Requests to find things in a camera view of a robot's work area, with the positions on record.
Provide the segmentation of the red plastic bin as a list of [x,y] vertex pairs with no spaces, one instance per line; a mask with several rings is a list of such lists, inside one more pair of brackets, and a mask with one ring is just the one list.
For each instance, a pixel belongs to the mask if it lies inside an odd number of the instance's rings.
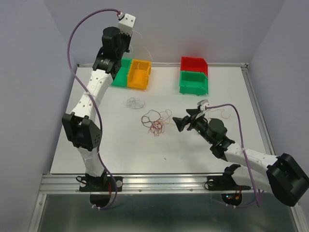
[[181,71],[198,72],[208,75],[208,63],[203,58],[181,57]]

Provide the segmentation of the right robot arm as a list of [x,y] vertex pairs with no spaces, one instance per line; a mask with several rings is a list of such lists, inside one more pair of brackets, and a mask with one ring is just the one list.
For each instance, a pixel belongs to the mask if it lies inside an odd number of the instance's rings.
[[271,192],[287,206],[295,206],[309,189],[308,176],[291,155],[274,156],[244,148],[227,137],[222,120],[207,120],[198,109],[187,112],[183,118],[173,118],[178,131],[195,130],[211,145],[210,150],[216,158],[232,163],[222,177],[226,188],[251,186]]

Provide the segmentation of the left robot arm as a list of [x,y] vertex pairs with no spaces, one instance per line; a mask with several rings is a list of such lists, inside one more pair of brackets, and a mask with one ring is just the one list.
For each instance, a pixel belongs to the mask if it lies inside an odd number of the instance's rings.
[[103,30],[102,47],[93,64],[90,80],[87,86],[83,86],[84,94],[71,113],[62,117],[67,139],[78,149],[85,164],[85,176],[78,181],[96,190],[105,189],[108,179],[98,155],[102,126],[97,126],[95,119],[100,118],[98,107],[101,100],[121,68],[123,54],[129,51],[132,31],[132,26]]

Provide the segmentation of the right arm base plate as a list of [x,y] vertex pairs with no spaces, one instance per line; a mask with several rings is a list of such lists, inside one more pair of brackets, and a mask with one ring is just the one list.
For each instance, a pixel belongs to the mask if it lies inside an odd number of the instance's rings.
[[251,190],[250,186],[238,185],[230,176],[208,175],[204,188],[209,191]]

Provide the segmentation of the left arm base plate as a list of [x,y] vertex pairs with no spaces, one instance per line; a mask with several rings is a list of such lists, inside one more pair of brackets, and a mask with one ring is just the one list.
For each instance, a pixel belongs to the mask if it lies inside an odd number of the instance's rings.
[[101,177],[86,174],[85,176],[77,176],[75,179],[80,184],[80,192],[108,192],[110,189],[115,191],[114,182],[106,173],[103,173]]

